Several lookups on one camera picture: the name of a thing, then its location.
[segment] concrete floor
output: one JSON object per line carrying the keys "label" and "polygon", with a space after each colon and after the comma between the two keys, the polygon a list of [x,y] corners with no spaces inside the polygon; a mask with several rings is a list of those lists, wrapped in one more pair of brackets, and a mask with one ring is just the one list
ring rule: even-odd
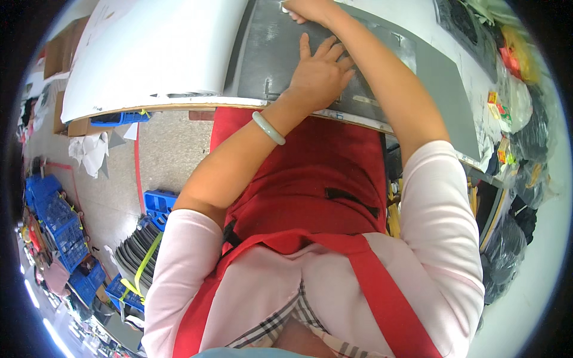
{"label": "concrete floor", "polygon": [[[128,127],[116,127],[115,131],[123,137]],[[209,153],[212,127],[212,121],[190,120],[187,111],[153,113],[149,122],[140,123],[143,191],[162,189],[179,192],[193,169]],[[49,164],[46,172],[55,174],[68,193],[69,201],[84,212],[91,252],[113,278],[119,271],[104,246],[115,249],[135,230],[141,214],[134,141],[126,140],[125,144],[111,148],[107,158],[109,179],[101,173],[94,179],[69,157],[69,138],[55,135],[52,131],[53,118],[46,116],[42,127],[31,136],[25,147],[24,157],[41,155],[48,162],[71,166],[70,170]]]}

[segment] white sheet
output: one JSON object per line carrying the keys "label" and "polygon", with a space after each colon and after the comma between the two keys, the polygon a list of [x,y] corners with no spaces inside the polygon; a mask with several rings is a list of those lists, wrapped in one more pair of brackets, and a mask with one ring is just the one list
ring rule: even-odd
{"label": "white sheet", "polygon": [[153,103],[151,95],[221,95],[246,3],[138,0],[103,31],[94,29],[93,38],[84,33],[62,122]]}

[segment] woman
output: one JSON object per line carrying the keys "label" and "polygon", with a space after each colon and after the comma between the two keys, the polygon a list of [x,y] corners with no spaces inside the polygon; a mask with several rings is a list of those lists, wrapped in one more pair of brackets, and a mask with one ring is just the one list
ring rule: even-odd
{"label": "woman", "polygon": [[[332,37],[312,56],[303,34],[276,102],[261,113],[217,109],[211,154],[167,222],[146,300],[147,353],[465,356],[484,304],[478,231],[438,109],[336,3],[284,6],[344,46]],[[345,49],[352,59],[337,61]],[[378,133],[307,118],[340,96],[354,61],[400,142],[402,240],[382,234]],[[221,256],[223,238],[234,248]]]}

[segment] red apron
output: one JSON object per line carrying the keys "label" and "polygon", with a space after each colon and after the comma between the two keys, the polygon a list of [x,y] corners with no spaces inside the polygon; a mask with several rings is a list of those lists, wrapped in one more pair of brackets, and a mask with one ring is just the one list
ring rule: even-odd
{"label": "red apron", "polygon": [[[248,123],[253,110],[218,108],[211,151]],[[213,297],[240,254],[264,244],[292,254],[316,242],[348,257],[380,331],[396,357],[440,357],[365,237],[386,232],[386,178],[379,134],[309,117],[268,156],[227,210],[242,241],[205,279],[179,325],[174,357],[199,351]]]}

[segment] plastic bag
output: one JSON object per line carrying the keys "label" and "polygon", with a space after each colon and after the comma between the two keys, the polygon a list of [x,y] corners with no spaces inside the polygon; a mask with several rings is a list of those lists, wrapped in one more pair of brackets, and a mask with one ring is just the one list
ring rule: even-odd
{"label": "plastic bag", "polygon": [[537,209],[544,202],[549,180],[547,164],[530,161],[519,168],[515,191],[525,205]]}
{"label": "plastic bag", "polygon": [[504,62],[509,61],[511,67],[516,68],[517,74],[521,75],[522,80],[539,83],[539,66],[529,51],[527,41],[511,26],[504,25],[501,32],[505,39],[505,48],[500,49],[502,57],[506,52]]}
{"label": "plastic bag", "polygon": [[512,149],[518,159],[545,163],[548,159],[549,130],[543,93],[537,86],[529,86],[533,114],[521,131],[510,135]]}
{"label": "plastic bag", "polygon": [[526,247],[523,231],[506,214],[494,229],[481,257],[486,304],[494,303],[507,291],[525,257]]}
{"label": "plastic bag", "polygon": [[509,109],[510,118],[501,119],[501,130],[516,133],[524,128],[533,114],[529,90],[523,81],[508,73],[503,64],[497,65],[499,103]]}

